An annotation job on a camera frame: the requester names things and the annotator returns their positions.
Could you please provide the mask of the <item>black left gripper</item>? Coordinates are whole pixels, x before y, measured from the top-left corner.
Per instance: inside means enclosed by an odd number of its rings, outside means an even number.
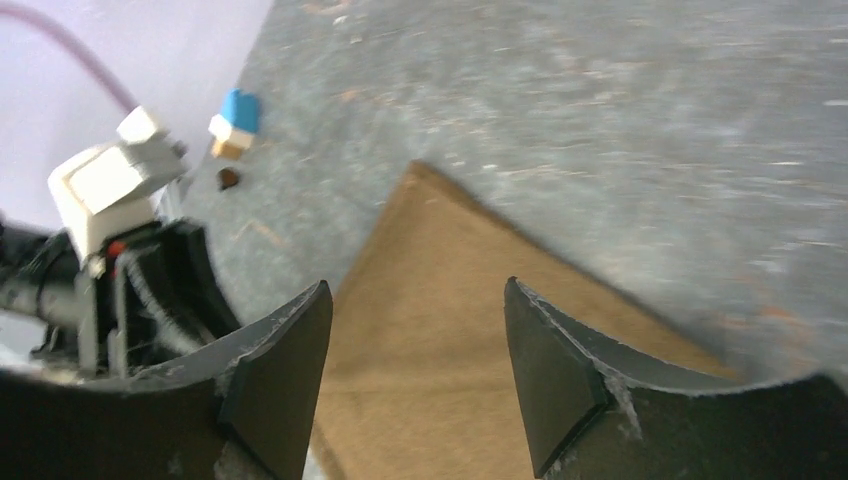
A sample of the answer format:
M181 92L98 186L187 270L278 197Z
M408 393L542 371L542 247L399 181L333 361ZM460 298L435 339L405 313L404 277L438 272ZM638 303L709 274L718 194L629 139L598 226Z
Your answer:
M1 308L46 328L29 356L87 377L128 377L242 324L217 282L204 227L155 220L80 261L65 230L1 226Z

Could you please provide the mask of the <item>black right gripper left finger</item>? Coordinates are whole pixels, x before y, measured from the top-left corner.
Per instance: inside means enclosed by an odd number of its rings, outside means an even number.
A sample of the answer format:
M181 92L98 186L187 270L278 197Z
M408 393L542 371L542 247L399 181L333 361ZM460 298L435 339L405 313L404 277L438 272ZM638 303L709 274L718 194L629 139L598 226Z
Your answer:
M129 378L1 373L5 479L212 479L227 448L250 472L302 476L333 299L319 281L267 317Z

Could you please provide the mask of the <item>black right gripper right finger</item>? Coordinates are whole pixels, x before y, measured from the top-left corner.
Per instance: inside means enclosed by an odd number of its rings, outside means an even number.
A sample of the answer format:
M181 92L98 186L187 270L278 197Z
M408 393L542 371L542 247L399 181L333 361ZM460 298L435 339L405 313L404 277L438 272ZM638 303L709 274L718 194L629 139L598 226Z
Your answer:
M741 384L635 350L515 278L505 324L538 479L843 479L847 382Z

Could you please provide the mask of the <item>brown cloth napkin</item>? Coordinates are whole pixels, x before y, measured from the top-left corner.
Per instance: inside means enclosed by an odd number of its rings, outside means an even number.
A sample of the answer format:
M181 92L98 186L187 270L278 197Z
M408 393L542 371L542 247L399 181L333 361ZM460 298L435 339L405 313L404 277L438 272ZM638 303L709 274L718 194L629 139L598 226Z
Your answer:
M330 479L529 479L504 287L711 375L731 371L414 162L334 299L312 447Z

